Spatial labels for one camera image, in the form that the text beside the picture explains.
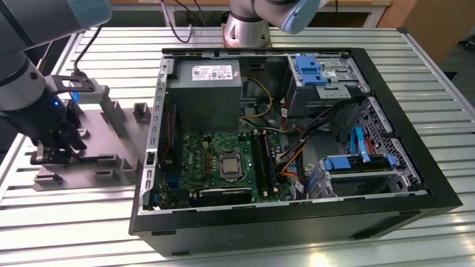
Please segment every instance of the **cpu socket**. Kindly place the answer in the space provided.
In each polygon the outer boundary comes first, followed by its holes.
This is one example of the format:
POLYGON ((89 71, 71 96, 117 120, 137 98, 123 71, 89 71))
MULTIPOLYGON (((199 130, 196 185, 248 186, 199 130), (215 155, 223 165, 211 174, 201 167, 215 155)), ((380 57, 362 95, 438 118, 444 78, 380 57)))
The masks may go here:
POLYGON ((220 177, 227 182, 243 179, 243 167, 240 153, 236 151, 221 152, 220 158, 220 177))

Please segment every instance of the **aluminum profile table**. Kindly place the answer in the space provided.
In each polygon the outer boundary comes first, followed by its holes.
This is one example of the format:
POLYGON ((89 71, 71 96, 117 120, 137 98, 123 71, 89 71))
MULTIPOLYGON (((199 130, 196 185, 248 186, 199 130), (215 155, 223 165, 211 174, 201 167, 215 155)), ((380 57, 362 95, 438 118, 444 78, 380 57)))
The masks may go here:
MULTIPOLYGON (((181 36, 187 31, 180 29, 181 36)), ((71 38, 56 73, 93 32, 71 38)), ((379 239, 231 253, 161 257, 128 235, 133 187, 36 192, 35 149, 17 136, 0 169, 0 265, 13 266, 472 266, 475 260, 475 112, 410 34, 394 29, 273 29, 273 47, 362 47, 420 133, 463 206, 379 239)), ((80 68, 111 87, 121 107, 149 102, 161 48, 221 47, 219 28, 199 29, 180 44, 165 28, 104 28, 80 68)), ((99 108, 85 105, 83 108, 99 108)))

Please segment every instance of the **motherboard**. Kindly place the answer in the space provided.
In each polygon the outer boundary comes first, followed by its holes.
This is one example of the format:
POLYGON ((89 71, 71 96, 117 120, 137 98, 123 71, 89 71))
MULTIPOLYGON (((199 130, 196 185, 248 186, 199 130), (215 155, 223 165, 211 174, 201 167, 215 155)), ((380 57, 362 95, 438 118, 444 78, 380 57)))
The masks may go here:
POLYGON ((279 153, 276 132, 185 135, 181 170, 165 174, 165 206, 187 208, 290 200, 288 179, 280 177, 275 167, 279 153))

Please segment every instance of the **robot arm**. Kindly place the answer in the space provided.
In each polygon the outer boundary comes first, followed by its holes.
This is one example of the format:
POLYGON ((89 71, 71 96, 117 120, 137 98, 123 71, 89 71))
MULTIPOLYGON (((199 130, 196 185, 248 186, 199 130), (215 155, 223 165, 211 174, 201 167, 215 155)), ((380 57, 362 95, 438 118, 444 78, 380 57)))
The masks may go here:
MULTIPOLYGON (((264 47, 268 23, 296 34, 308 25, 320 0, 232 0, 225 40, 232 47, 264 47)), ((87 148, 73 104, 59 99, 68 91, 93 91, 81 72, 76 77, 43 77, 24 50, 99 25, 111 18, 108 0, 0 0, 0 117, 39 146, 32 164, 67 164, 87 148), (81 87, 64 87, 76 81, 81 87)))
POLYGON ((0 0, 0 117, 36 146, 56 149, 55 155, 71 155, 72 149, 87 147, 71 107, 57 98, 61 77, 43 77, 24 50, 109 18, 108 0, 0 0))
POLYGON ((224 30, 228 47, 265 47, 268 24, 298 34, 311 22, 320 0, 233 0, 224 30))

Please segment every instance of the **green circuit board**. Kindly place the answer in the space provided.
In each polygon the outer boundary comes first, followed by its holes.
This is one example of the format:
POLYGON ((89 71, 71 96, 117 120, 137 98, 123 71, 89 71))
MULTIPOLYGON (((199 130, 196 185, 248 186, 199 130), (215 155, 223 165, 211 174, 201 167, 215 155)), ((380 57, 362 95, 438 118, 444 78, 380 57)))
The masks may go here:
MULTIPOLYGON (((275 133, 268 133, 267 139, 275 156, 282 153, 279 136, 275 133)), ((249 133, 185 135, 183 139, 180 190, 192 192, 208 188, 245 187, 252 189, 252 202, 255 203, 288 200, 288 182, 280 182, 267 192, 259 191, 252 149, 249 133), (223 179, 220 175, 220 168, 223 168, 220 155, 223 154, 240 157, 243 175, 232 182, 223 179)), ((283 181, 279 170, 275 170, 275 175, 276 180, 283 181)), ((175 207, 183 205, 185 206, 185 203, 176 203, 175 207)))

